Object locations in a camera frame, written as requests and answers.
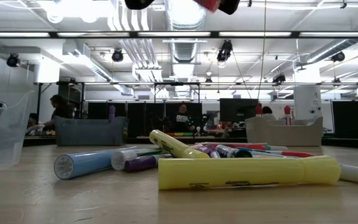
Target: table surface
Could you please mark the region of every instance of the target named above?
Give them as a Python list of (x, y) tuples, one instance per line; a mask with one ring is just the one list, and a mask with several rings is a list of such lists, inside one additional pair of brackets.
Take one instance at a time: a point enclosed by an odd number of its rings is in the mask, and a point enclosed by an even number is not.
[[(0, 170), (0, 223), (358, 223), (358, 184), (158, 191), (157, 170), (59, 180), (61, 154), (110, 147), (25, 147)], [(296, 147), (358, 166), (358, 149)]]
[[(175, 139), (215, 139), (214, 136), (171, 136)], [(148, 139), (148, 136), (137, 136), (137, 139)]]

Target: black monitor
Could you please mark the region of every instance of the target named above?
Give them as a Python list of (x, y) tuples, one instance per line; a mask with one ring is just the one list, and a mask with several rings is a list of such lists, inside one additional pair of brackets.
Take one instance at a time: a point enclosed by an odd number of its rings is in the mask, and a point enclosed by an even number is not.
[(220, 99), (221, 121), (244, 121), (255, 116), (259, 100)]

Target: yellow highlighter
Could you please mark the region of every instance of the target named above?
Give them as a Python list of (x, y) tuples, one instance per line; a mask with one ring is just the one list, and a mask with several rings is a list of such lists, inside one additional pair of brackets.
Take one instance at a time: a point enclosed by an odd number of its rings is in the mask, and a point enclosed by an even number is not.
[(163, 133), (160, 130), (153, 130), (150, 133), (149, 138), (152, 143), (168, 151), (176, 158), (209, 158), (208, 154), (192, 149), (185, 143), (174, 139), (173, 137)]
[(160, 159), (158, 187), (191, 189), (266, 184), (335, 184), (341, 168), (329, 156), (295, 158)]

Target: person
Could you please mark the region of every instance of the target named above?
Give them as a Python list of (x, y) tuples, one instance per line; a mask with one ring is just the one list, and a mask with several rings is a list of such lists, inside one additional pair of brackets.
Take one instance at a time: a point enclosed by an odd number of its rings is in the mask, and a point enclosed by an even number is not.
[(44, 124), (38, 121), (38, 115), (36, 113), (31, 113), (29, 116), (29, 121), (27, 122), (27, 131), (25, 132), (28, 135), (35, 135), (36, 131), (42, 131)]
[(189, 125), (190, 116), (187, 113), (187, 106), (180, 105), (178, 113), (171, 118), (170, 131), (176, 133), (193, 132), (195, 127)]
[(273, 115), (272, 109), (268, 106), (262, 108), (262, 117), (266, 120), (276, 120), (276, 117)]
[(38, 121), (38, 115), (36, 113), (31, 113), (29, 116), (29, 121), (27, 122), (27, 127), (33, 127), (36, 124), (40, 124)]
[[(50, 121), (47, 121), (44, 123), (44, 129), (46, 130), (54, 130), (55, 129), (55, 122), (54, 117), (59, 116), (61, 118), (73, 118), (73, 113), (67, 103), (67, 100), (65, 100), (60, 95), (54, 95), (50, 99), (50, 103), (52, 104), (53, 108), (55, 108), (55, 111), (52, 113), (52, 117), (50, 118)], [(41, 128), (41, 124), (36, 124), (32, 126), (32, 129), (39, 129)]]

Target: gray plastic bin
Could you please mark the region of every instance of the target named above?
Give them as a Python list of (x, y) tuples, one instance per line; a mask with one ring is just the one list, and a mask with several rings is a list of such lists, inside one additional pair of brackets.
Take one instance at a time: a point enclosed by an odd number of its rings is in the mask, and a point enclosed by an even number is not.
[(121, 146), (126, 141), (129, 120), (65, 119), (55, 117), (58, 146)]

